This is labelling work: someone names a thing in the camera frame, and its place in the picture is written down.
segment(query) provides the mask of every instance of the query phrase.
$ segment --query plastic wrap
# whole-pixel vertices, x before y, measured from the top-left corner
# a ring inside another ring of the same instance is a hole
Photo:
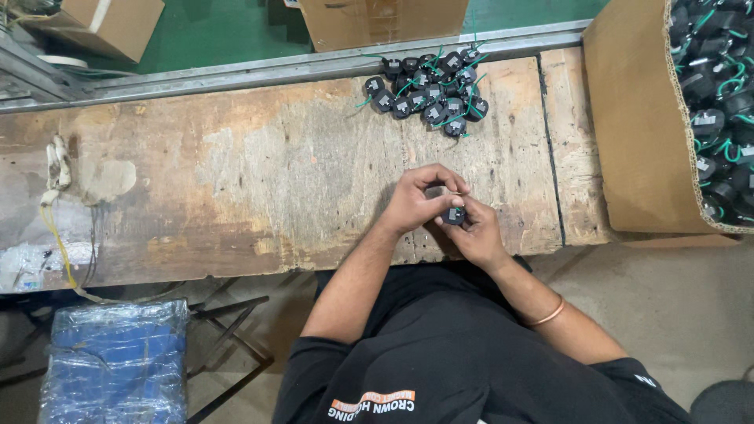
[[[185,422],[188,319],[185,300],[57,311],[38,422]]]

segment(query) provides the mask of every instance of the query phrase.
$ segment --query worn wooden table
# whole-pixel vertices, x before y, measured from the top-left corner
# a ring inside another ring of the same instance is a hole
[[[38,214],[55,131],[74,180],[55,219],[88,286],[334,268],[403,170],[437,161],[498,210],[511,253],[615,239],[581,49],[541,55],[544,96],[537,58],[479,71],[490,113],[460,140],[355,109],[366,78],[0,116],[0,292],[67,287]],[[434,230],[393,262],[453,257]]]

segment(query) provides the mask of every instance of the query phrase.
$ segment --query metal rail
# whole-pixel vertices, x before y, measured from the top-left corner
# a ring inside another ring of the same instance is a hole
[[[581,43],[581,32],[591,20],[576,20],[539,26],[481,32],[480,47],[489,54],[486,61],[533,56],[540,51],[572,47]],[[81,84],[87,98],[77,100],[44,101],[33,98],[0,101],[0,113],[88,106],[128,100],[199,94],[211,91],[265,87],[296,82],[347,78],[379,73],[379,59],[362,54],[381,54],[386,57],[419,57],[444,51],[466,48],[474,35],[408,41],[368,48],[355,48],[328,53],[303,54],[278,59],[255,60],[230,65],[207,66],[197,69],[161,72],[92,81]]]

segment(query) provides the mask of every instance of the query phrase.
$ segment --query hand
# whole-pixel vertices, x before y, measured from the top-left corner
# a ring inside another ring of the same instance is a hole
[[[463,196],[466,204],[466,221],[452,226],[437,217],[434,222],[450,237],[464,257],[489,275],[506,266],[510,257],[500,237],[500,224],[495,209],[479,203],[475,198]]]
[[[440,215],[443,210],[464,204],[461,196],[453,194],[427,198],[425,194],[427,188],[442,185],[451,192],[463,194],[470,192],[463,178],[441,164],[404,171],[395,186],[390,204],[380,216],[376,226],[385,228],[400,237]]]

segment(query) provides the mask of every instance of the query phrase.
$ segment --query person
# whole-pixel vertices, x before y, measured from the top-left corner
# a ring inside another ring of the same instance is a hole
[[[438,185],[453,193],[428,198]],[[467,222],[443,223],[462,205]],[[397,242],[433,218],[470,263],[390,269]],[[689,420],[641,363],[506,252],[496,211],[433,164],[403,174],[324,286],[272,422]]]

